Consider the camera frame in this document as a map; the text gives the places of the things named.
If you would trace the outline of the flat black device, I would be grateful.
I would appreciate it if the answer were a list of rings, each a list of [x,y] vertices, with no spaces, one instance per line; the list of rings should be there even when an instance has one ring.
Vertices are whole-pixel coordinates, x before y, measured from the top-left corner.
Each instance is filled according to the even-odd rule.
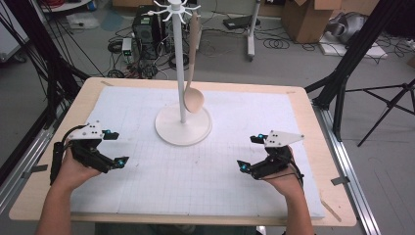
[[[223,25],[229,29],[238,29],[238,28],[246,28],[252,24],[253,16],[243,16],[238,18],[226,19],[223,20]]]

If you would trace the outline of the cardboard box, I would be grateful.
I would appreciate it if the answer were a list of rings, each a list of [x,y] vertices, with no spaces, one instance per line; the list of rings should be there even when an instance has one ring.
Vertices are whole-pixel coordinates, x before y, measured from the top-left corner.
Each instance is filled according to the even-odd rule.
[[[342,0],[286,0],[281,23],[297,43],[315,43]]]

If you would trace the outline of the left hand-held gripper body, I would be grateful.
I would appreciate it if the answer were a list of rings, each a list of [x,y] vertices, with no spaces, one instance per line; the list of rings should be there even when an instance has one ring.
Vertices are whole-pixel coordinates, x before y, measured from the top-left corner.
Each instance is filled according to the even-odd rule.
[[[104,136],[102,125],[98,120],[76,126],[68,136],[73,158],[86,167],[107,173],[112,169],[113,161],[97,149]]]

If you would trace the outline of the wooden spoon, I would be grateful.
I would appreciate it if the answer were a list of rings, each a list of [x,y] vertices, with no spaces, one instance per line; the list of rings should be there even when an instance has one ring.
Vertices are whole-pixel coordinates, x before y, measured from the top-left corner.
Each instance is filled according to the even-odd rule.
[[[189,37],[189,69],[188,77],[186,82],[186,87],[184,91],[184,105],[188,112],[197,113],[204,104],[205,97],[204,94],[191,86],[194,72],[195,72],[195,62],[196,62],[196,52],[197,52],[197,42],[198,42],[198,14],[193,13],[190,20],[190,37]]]

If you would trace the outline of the black metal frame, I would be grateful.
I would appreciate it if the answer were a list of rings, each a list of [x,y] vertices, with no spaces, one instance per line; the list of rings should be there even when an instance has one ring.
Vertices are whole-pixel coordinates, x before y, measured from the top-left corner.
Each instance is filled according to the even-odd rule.
[[[320,94],[312,100],[312,103],[322,110],[328,110],[333,99],[336,99],[332,130],[339,141],[342,140],[342,117],[346,84],[349,77],[364,58],[372,44],[379,37],[383,29],[401,14],[405,7],[412,4],[415,4],[415,0],[379,0],[378,4],[368,17],[367,22],[348,47],[336,68],[326,77],[305,87],[307,93],[317,90],[318,88],[322,89]]]
[[[58,119],[59,105],[63,101],[73,101],[80,91],[76,78],[85,81],[89,75],[64,59],[29,0],[3,0],[0,6],[8,7],[37,52],[38,57],[33,56],[32,50],[12,24],[0,16],[0,23],[26,51],[38,76],[47,82],[47,108],[42,115],[45,116],[45,124],[50,126]]]

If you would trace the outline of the person's right hand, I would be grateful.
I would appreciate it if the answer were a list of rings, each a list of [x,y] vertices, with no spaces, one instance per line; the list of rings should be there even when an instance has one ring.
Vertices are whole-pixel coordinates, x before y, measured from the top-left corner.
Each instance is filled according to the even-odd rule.
[[[266,176],[264,181],[271,184],[286,199],[303,194],[302,186],[292,164],[288,164],[280,172]]]

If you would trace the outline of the silver grey appliance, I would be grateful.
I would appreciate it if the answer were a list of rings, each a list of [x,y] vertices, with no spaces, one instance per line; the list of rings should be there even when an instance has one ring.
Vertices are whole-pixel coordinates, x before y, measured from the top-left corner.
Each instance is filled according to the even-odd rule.
[[[343,44],[357,35],[367,22],[367,17],[356,12],[339,13],[330,19],[325,27],[326,32],[330,32]]]

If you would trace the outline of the white grid mat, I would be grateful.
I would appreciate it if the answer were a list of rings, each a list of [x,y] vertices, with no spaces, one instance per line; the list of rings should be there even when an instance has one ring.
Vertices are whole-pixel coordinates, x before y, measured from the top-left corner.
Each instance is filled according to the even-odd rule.
[[[102,142],[100,152],[110,158],[126,156],[128,162],[76,189],[72,211],[285,217],[283,196],[242,173],[238,163],[255,164],[266,157],[251,136],[299,132],[288,95],[206,92],[212,130],[190,147],[168,144],[156,133],[158,112],[177,99],[174,89],[103,89],[88,119],[119,135],[116,141]]]

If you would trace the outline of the aluminium rail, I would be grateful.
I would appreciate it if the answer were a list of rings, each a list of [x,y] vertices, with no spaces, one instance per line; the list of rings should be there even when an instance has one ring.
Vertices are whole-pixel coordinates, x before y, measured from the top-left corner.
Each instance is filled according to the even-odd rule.
[[[343,141],[337,139],[332,130],[334,123],[332,115],[329,111],[322,110],[316,106],[312,106],[312,109],[315,112],[322,132],[326,137],[338,173],[340,176],[347,176],[349,178],[348,184],[340,185],[343,185],[346,190],[346,194],[353,209],[353,217],[363,229],[365,235],[382,235],[351,163],[346,146]]]
[[[22,178],[22,173],[37,165],[53,135],[53,130],[41,129],[33,137],[30,137],[26,145],[22,147],[19,152],[20,158],[0,186],[0,215],[18,196],[23,184],[27,181]]]

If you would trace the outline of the black computer tower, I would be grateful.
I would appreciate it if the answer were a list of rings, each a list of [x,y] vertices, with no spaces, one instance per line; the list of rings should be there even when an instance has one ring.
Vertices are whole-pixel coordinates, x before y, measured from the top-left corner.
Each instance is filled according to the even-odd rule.
[[[161,43],[161,27],[157,15],[149,15],[155,12],[155,5],[140,5],[132,24],[135,41],[137,43],[141,59],[154,60],[158,57],[158,46]]]

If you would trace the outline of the black tripod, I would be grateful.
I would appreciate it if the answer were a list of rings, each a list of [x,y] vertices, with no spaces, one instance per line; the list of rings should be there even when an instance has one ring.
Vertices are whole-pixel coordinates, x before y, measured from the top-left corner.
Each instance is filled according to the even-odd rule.
[[[400,91],[393,96],[391,99],[386,99],[378,94],[375,93],[376,90],[387,90],[387,89],[394,89],[399,88]],[[375,131],[375,129],[381,124],[381,122],[386,118],[386,116],[393,110],[398,109],[403,111],[407,114],[410,114],[415,117],[415,78],[413,78],[409,83],[401,83],[396,85],[386,85],[386,86],[377,86],[377,87],[365,87],[365,88],[357,88],[357,89],[349,89],[346,92],[364,92],[375,99],[380,100],[386,105],[385,110],[381,113],[380,117],[374,123],[374,125],[370,128],[370,130],[365,134],[365,136],[360,140],[357,144],[358,147],[361,147],[366,140],[370,137],[370,135]],[[409,110],[408,108],[404,108],[398,104],[398,102],[406,95],[410,95],[410,100],[412,104],[412,109]]]

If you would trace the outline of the white hook rack stand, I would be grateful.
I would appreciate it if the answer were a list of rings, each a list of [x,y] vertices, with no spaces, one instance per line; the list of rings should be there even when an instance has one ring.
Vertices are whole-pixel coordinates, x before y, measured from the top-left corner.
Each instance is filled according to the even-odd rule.
[[[155,1],[161,8],[158,12],[150,11],[150,15],[167,13],[164,22],[172,22],[174,55],[176,63],[176,78],[178,85],[179,103],[162,108],[155,120],[155,128],[159,137],[165,142],[175,146],[192,146],[208,137],[212,128],[212,120],[209,112],[203,107],[195,114],[187,111],[184,105],[184,91],[186,87],[182,25],[185,24],[183,15],[192,18],[194,12],[199,9],[187,7],[187,0],[167,0],[163,5]]]

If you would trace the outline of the small grey power unit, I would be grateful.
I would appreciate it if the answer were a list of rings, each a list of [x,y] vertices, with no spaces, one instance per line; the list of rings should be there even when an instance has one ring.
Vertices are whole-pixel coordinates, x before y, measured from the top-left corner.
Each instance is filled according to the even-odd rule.
[[[133,58],[133,52],[132,52],[132,39],[131,38],[122,39],[121,52],[122,52],[125,62],[127,64],[132,64],[134,61],[134,58]]]

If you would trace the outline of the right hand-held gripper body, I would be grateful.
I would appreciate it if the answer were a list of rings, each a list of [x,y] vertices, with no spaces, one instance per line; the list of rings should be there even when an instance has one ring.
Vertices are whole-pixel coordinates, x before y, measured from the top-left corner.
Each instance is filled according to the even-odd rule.
[[[265,136],[266,139],[262,145],[267,157],[263,161],[252,165],[251,176],[256,180],[264,179],[270,174],[282,171],[288,164],[292,164],[299,180],[302,180],[303,174],[294,161],[289,145],[299,142],[304,138],[304,135],[271,130]]]

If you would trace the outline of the person's left hand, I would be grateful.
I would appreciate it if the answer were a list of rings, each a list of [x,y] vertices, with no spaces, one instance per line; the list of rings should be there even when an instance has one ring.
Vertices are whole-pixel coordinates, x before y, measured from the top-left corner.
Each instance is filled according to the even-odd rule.
[[[100,171],[75,160],[71,149],[67,149],[57,178],[52,186],[62,192],[72,192],[87,180],[98,176]]]

